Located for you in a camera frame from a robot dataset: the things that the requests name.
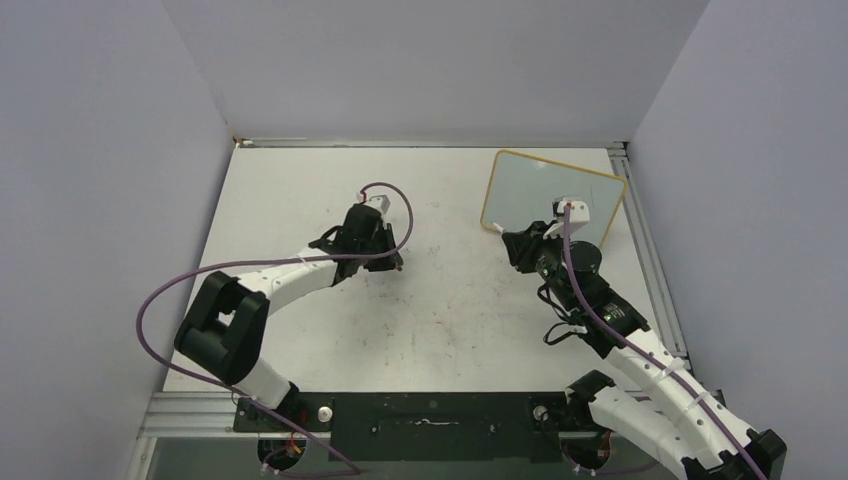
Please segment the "scratch mark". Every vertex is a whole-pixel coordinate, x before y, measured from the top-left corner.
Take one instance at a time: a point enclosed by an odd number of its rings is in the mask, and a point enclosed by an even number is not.
[[[411,425],[437,425],[437,426],[459,425],[459,422],[431,422],[430,419],[428,419],[428,418],[422,418],[421,420],[418,420],[417,422],[410,421],[409,423]]]

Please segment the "white tabletop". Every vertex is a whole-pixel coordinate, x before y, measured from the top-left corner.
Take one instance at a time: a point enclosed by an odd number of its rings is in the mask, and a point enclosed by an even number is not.
[[[605,149],[516,150],[612,171]],[[236,149],[201,265],[293,254],[340,224],[362,185],[387,181],[415,212],[403,271],[360,271],[269,318],[262,356],[281,374],[305,391],[492,392],[561,390],[597,369],[635,389],[581,340],[542,342],[556,317],[536,298],[541,279],[516,273],[500,238],[479,223],[497,151]],[[406,210],[389,195],[388,221],[400,239]],[[601,274],[656,328],[623,209],[603,254]],[[179,353],[173,358],[199,370]],[[169,372],[164,390],[218,388]]]

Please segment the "gray wall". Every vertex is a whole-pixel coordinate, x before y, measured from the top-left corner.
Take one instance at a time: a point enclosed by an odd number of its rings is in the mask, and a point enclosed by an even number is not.
[[[0,2],[0,65],[0,478],[122,478],[232,142],[158,0]]]
[[[693,364],[845,478],[848,3],[713,0],[631,144]]]
[[[707,0],[163,0],[244,137],[630,138]]]

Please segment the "bolt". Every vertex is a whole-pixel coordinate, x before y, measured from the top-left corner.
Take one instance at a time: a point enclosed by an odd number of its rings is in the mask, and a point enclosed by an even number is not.
[[[330,407],[321,407],[318,409],[318,421],[327,423],[333,418],[333,409]]]
[[[539,405],[533,409],[533,418],[538,421],[542,421],[543,418],[547,418],[548,409],[544,405]]]

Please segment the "white robotic arm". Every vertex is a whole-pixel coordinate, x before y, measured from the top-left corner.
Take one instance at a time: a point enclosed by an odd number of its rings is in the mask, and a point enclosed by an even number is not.
[[[556,232],[565,222],[572,230],[585,224],[588,213],[583,212],[584,207],[575,199],[560,198],[553,203],[553,222],[536,221],[524,232],[502,233],[510,264],[521,273],[538,273],[545,280],[539,297],[573,327],[568,335],[579,336],[632,379],[664,417],[626,400],[630,397],[597,371],[569,387],[569,410],[576,412],[584,426],[618,431],[682,479],[759,478],[749,468],[746,454],[768,475],[765,478],[779,478],[785,443],[771,430],[757,432],[736,417],[682,368],[681,360],[672,358],[648,322],[598,275],[601,252],[596,246],[588,242],[569,244],[570,276],[563,242],[555,239]],[[563,215],[566,211],[574,216]],[[561,307],[553,304],[550,292]],[[591,307],[591,314],[584,302]],[[593,315],[602,325],[593,321]],[[706,415],[704,403],[720,424]],[[745,452],[739,452],[734,443],[743,446]]]
[[[403,259],[398,253],[360,258],[395,248],[391,225],[384,220],[389,205],[385,195],[353,205],[342,225],[328,230],[295,257],[332,258],[272,266],[238,277],[220,271],[210,274],[177,332],[176,350],[223,383],[284,412],[297,387],[260,356],[267,318],[310,292],[337,285],[359,267],[400,270]],[[218,318],[221,314],[233,315],[228,325]]]

